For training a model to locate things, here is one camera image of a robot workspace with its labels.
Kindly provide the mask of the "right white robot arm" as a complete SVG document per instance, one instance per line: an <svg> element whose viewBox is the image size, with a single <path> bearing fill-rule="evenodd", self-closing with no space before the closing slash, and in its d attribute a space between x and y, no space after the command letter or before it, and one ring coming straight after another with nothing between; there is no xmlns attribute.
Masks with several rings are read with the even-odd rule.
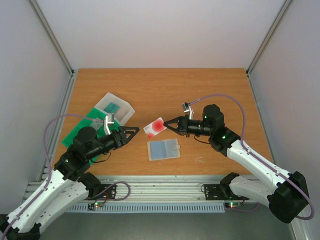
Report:
<svg viewBox="0 0 320 240"><path fill-rule="evenodd" d="M273 164L252 148L241 137L227 128L224 114L215 104L204 107L201 120L188 114L167 120L163 124L180 136L207 136L211 147L249 170L261 182L253 182L237 173L230 173L220 181L225 198L242 196L265 205L281 222L289 224L298 218L309 204L306 178Z"/></svg>

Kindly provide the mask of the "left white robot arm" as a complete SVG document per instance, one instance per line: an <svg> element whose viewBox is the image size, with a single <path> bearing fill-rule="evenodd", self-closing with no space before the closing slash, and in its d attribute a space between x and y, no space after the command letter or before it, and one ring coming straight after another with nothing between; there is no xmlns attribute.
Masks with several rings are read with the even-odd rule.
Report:
<svg viewBox="0 0 320 240"><path fill-rule="evenodd" d="M107 195L100 180L87 170L90 161L128 144L138 127L120 126L98 137L90 126L80 129L48 177L16 210L0 217L3 240L38 240L68 208L85 199Z"/></svg>

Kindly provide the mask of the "beige card holder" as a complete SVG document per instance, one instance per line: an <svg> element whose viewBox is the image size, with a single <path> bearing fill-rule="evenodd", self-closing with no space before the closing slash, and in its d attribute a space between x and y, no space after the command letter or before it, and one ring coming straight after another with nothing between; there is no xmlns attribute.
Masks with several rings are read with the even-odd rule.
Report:
<svg viewBox="0 0 320 240"><path fill-rule="evenodd" d="M180 149L181 147L176 138L159 141L149 141L147 143L148 160L160 161L180 158Z"/></svg>

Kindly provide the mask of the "red dot card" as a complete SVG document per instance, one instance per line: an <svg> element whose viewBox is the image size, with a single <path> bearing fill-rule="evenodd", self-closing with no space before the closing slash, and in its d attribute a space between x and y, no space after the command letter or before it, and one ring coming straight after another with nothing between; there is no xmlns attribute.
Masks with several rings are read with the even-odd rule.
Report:
<svg viewBox="0 0 320 240"><path fill-rule="evenodd" d="M164 120L161 117L157 118L156 120L149 123L147 126L143 128L148 139L153 138L154 136L158 135L166 129L167 128L164 126Z"/></svg>

